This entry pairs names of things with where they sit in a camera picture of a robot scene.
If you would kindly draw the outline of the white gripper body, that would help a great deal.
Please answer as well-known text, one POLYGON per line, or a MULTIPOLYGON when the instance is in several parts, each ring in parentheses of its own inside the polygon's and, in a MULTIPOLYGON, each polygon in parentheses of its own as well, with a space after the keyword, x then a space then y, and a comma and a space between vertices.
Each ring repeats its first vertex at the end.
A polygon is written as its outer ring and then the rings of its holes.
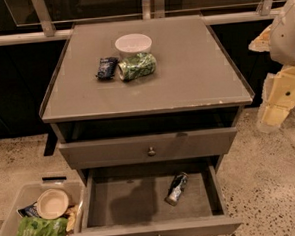
POLYGON ((295 0, 287 0, 270 28, 270 56, 282 65, 295 65, 295 0))

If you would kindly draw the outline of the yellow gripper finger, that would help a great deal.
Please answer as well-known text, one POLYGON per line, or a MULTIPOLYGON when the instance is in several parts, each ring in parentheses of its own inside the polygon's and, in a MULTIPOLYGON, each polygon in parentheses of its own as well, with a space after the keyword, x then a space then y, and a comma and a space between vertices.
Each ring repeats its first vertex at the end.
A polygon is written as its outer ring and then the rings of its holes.
POLYGON ((295 66, 285 65, 277 74, 264 80, 258 109, 257 128, 261 132, 276 131, 295 107, 295 66))
POLYGON ((255 52, 268 52, 270 48, 270 28, 271 26, 268 25, 259 36, 252 40, 249 44, 248 49, 250 51, 255 52))

